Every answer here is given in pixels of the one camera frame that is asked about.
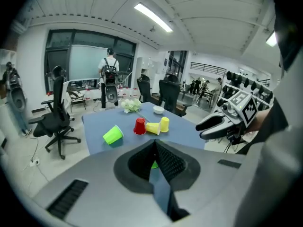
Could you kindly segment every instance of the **office chair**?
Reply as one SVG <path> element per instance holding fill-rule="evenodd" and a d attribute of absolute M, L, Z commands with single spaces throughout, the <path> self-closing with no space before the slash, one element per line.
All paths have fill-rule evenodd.
<path fill-rule="evenodd" d="M 164 101 L 164 109 L 170 111 L 180 117 L 186 115 L 187 107 L 191 104 L 183 104 L 183 107 L 177 105 L 177 99 L 180 93 L 180 85 L 175 82 L 160 80 L 160 103 Z"/>
<path fill-rule="evenodd" d="M 140 90 L 141 96 L 143 96 L 143 103 L 150 102 L 152 104 L 158 105 L 159 101 L 151 96 L 151 85 L 148 81 L 137 79 L 138 88 Z"/>
<path fill-rule="evenodd" d="M 70 106 L 71 102 L 68 100 L 68 98 L 66 97 L 66 94 L 67 94 L 67 88 L 68 88 L 68 85 L 69 85 L 70 81 L 66 81 L 63 83 L 63 89 L 62 89 L 62 96 L 61 96 L 61 102 L 62 104 L 64 105 L 64 108 L 67 110 L 68 107 Z M 45 105 L 44 106 L 45 110 L 48 111 L 49 113 L 52 112 L 52 110 L 49 108 L 49 106 Z"/>
<path fill-rule="evenodd" d="M 31 119 L 28 121 L 28 123 L 38 124 L 33 133 L 34 137 L 41 137 L 44 135 L 52 137 L 53 134 L 55 135 L 55 138 L 45 146 L 45 149 L 47 152 L 50 152 L 49 147 L 55 142 L 58 142 L 59 156 L 64 160 L 65 156 L 61 154 L 61 140 L 77 140 L 77 142 L 80 143 L 81 139 L 65 135 L 69 130 L 73 132 L 74 129 L 70 126 L 70 116 L 64 108 L 64 102 L 61 101 L 62 89 L 63 77 L 59 76 L 54 80 L 53 100 L 48 100 L 41 103 L 42 105 L 48 104 L 52 112 L 44 114 L 41 117 Z"/>

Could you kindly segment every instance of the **green cup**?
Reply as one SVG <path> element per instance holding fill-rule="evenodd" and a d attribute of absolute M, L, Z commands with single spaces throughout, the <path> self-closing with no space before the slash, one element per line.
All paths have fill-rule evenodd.
<path fill-rule="evenodd" d="M 114 125 L 113 128 L 111 128 L 105 135 L 103 135 L 103 139 L 105 142 L 110 145 L 117 141 L 120 138 L 123 138 L 123 133 L 120 130 L 120 128 L 116 125 Z"/>
<path fill-rule="evenodd" d="M 154 161 L 154 163 L 152 164 L 152 169 L 156 169 L 156 168 L 158 168 L 158 164 L 156 161 Z"/>

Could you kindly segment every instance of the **railing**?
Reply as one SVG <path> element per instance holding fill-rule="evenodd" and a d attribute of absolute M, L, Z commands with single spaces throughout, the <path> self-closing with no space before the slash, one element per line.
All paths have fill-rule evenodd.
<path fill-rule="evenodd" d="M 266 87 L 269 87 L 270 79 L 261 80 L 261 81 L 259 81 L 259 83 L 261 83 L 262 85 L 264 85 L 264 86 L 266 86 Z"/>
<path fill-rule="evenodd" d="M 259 81 L 259 83 L 261 83 L 262 85 L 264 85 L 266 87 L 269 87 L 270 79 L 261 80 L 261 81 Z"/>
<path fill-rule="evenodd" d="M 194 69 L 194 70 L 201 70 L 201 71 L 217 74 L 222 77 L 224 76 L 224 74 L 226 72 L 226 69 L 221 68 L 221 67 L 211 66 L 211 65 L 201 64 L 201 63 L 195 63 L 195 62 L 191 63 L 190 68 Z"/>

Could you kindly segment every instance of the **power strip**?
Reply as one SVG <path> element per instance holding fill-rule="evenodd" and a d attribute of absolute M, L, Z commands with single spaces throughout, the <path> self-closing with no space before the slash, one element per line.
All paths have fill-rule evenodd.
<path fill-rule="evenodd" d="M 40 164 L 40 159 L 36 158 L 36 159 L 33 159 L 33 161 L 30 161 L 29 162 L 29 166 L 30 167 L 33 167 L 33 166 L 37 166 Z"/>

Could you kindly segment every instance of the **fluorescent light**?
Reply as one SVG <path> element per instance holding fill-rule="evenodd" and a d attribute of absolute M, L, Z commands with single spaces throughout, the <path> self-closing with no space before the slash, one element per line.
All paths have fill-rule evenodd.
<path fill-rule="evenodd" d="M 271 47 L 274 47 L 277 44 L 275 32 L 273 32 L 272 35 L 267 39 L 266 44 L 270 45 Z"/>
<path fill-rule="evenodd" d="M 154 22 L 160 25 L 166 32 L 172 32 L 172 29 L 157 15 L 155 15 L 152 11 L 150 11 L 147 7 L 143 6 L 139 3 L 135 9 L 145 14 L 147 17 L 151 18 Z"/>

